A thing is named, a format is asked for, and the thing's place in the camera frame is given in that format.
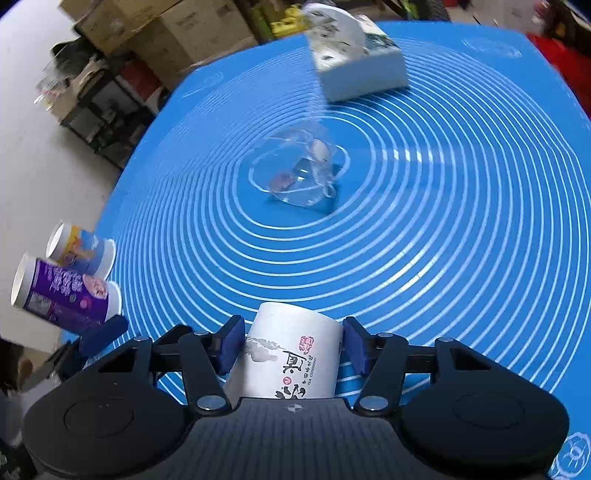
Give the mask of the white printed paper cup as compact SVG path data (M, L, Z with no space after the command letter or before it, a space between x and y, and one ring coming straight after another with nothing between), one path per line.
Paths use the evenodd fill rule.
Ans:
M233 405L242 398L331 398L343 334L342 324L324 314L263 303L225 381L225 394Z

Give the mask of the purple paper cup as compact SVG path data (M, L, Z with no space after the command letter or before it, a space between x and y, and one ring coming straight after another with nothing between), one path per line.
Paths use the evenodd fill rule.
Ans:
M24 254L13 280L11 305L82 335L119 315L122 296L113 281Z

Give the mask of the blue yellow paper cup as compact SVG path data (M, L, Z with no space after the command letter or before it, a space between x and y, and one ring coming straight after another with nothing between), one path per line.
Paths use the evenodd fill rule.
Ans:
M60 221L48 239L45 256L55 264L106 280L115 261L116 243Z

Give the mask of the clear glass cup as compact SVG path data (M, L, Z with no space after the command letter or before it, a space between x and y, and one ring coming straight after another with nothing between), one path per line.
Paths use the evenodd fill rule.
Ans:
M327 208L351 165L318 120L297 122L267 135L247 157L247 179L270 199L305 209Z

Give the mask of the blue silicone mat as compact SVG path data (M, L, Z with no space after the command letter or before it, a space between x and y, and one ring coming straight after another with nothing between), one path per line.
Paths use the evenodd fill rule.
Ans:
M551 474L590 475L590 121L523 35L383 24L409 86L328 104L303 36L194 70L97 224L129 335L214 330L266 301L430 345L456 338L554 393ZM328 126L351 165L327 208L247 179L267 135Z

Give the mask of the black metal shelf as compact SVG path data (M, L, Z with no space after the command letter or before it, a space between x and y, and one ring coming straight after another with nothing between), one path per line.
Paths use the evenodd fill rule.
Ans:
M73 81L50 113L93 153L120 170L155 119L148 106L105 69Z

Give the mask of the lower cardboard box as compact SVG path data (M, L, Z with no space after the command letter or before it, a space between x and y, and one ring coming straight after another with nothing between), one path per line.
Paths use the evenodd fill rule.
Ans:
M259 42L232 1L94 1L77 30L105 56L134 52L168 89Z

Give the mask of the white tissue box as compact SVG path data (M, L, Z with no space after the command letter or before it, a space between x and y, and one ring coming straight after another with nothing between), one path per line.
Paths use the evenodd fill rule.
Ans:
M341 102L409 86L401 48L365 15L308 2L301 9L325 99Z

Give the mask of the red paper bag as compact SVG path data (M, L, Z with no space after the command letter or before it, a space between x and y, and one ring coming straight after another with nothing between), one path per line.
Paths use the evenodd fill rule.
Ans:
M533 33L527 33L526 37L560 73L587 116L590 116L590 57L574 48L564 45L557 39L539 36Z

